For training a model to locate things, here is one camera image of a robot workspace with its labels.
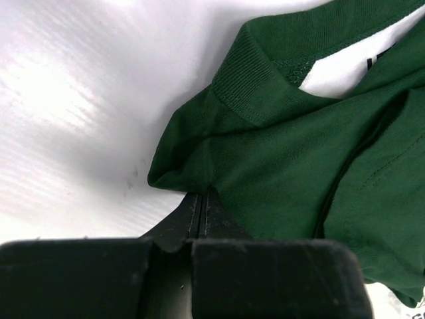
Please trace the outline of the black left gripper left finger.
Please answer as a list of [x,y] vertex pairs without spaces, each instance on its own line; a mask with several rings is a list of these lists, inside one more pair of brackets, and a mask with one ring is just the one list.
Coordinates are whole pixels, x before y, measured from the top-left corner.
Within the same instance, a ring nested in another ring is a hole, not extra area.
[[192,317],[192,242],[199,236],[203,198],[186,195],[179,206],[144,234],[152,239],[140,318]]

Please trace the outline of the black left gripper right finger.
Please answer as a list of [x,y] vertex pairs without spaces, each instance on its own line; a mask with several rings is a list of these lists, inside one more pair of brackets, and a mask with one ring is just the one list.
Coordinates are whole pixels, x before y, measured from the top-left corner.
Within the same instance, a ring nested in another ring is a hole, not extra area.
[[213,188],[210,188],[202,198],[198,238],[252,239],[246,229],[225,210],[217,191]]

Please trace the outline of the white and green t-shirt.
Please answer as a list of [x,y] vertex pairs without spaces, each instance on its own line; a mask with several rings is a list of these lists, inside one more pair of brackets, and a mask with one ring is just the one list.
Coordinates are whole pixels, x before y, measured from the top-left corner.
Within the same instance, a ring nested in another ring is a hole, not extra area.
[[368,284],[424,290],[424,2],[331,1],[243,24],[147,176],[218,192],[259,239],[329,239]]

